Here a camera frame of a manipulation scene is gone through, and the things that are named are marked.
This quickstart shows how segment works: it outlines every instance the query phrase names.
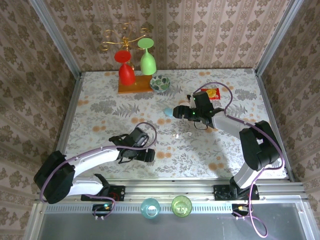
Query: red packet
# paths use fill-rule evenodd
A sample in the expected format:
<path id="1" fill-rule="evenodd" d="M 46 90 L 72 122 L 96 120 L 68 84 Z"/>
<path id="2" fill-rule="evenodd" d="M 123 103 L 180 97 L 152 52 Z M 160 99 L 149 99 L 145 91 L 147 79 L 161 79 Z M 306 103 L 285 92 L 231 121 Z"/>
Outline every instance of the red packet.
<path id="1" fill-rule="evenodd" d="M 219 88 L 202 88 L 202 92 L 206 92 L 210 100 L 220 100 Z"/>

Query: blue cup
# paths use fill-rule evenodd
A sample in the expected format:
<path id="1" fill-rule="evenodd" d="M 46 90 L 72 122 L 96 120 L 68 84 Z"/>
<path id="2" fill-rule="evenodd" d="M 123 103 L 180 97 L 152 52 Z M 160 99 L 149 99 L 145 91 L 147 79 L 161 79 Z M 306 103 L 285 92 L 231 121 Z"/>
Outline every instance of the blue cup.
<path id="1" fill-rule="evenodd" d="M 141 213 L 146 219 L 154 219 L 160 212 L 160 204 L 154 198 L 148 198 L 141 204 Z"/>

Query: patterned wallpaper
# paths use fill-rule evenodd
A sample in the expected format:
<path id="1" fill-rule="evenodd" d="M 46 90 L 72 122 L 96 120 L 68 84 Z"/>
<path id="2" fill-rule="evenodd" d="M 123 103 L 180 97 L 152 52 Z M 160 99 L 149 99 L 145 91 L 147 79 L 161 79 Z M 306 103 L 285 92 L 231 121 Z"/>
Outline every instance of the patterned wallpaper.
<path id="1" fill-rule="evenodd" d="M 45 0 L 82 72 L 119 69 L 102 33 L 151 30 L 157 68 L 253 68 L 289 0 Z M 132 50 L 139 67 L 142 50 Z"/>
<path id="2" fill-rule="evenodd" d="M 320 227 L 320 0 L 304 1 L 262 79 Z"/>
<path id="3" fill-rule="evenodd" d="M 0 0 L 0 240 L 23 238 L 74 79 L 26 0 Z"/>

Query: small bowl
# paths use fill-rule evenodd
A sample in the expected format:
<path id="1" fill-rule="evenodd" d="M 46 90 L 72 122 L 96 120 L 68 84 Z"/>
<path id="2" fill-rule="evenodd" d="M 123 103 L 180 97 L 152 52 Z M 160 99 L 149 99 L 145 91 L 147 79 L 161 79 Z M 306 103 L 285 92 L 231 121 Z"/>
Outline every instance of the small bowl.
<path id="1" fill-rule="evenodd" d="M 150 87 L 156 93 L 164 93 L 170 86 L 170 79 L 163 75 L 154 76 L 150 80 Z"/>

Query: tabletop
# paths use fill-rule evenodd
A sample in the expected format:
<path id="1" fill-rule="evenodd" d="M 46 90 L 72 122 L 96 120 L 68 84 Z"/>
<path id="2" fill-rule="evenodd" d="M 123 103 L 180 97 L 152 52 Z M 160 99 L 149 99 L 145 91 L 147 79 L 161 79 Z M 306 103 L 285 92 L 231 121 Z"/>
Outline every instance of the tabletop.
<path id="1" fill-rule="evenodd" d="M 158 137 L 155 159 L 144 163 L 133 160 L 118 164 L 105 163 L 82 174 L 91 177 L 103 174 L 107 179 L 145 178 L 230 178 L 244 163 L 241 143 L 236 137 L 208 128 L 198 130 L 186 119 L 167 117 L 165 108 L 174 108 L 187 102 L 187 95 L 209 82 L 221 82 L 229 86 L 233 102 L 229 115 L 246 121 L 269 122 L 266 107 L 253 69 L 192 69 L 158 70 L 154 76 L 163 75 L 171 85 L 164 93 L 145 92 L 118 94 L 118 72 L 86 72 L 67 141 L 67 157 L 106 146 L 112 136 L 129 134 L 140 122 L 155 126 Z M 230 101 L 225 87 L 219 88 L 220 100 L 212 100 L 213 106 L 222 107 Z M 206 126 L 201 123 L 196 127 Z M 149 126 L 141 126 L 150 140 L 154 132 Z M 267 171 L 264 179 L 283 179 L 284 171 Z"/>

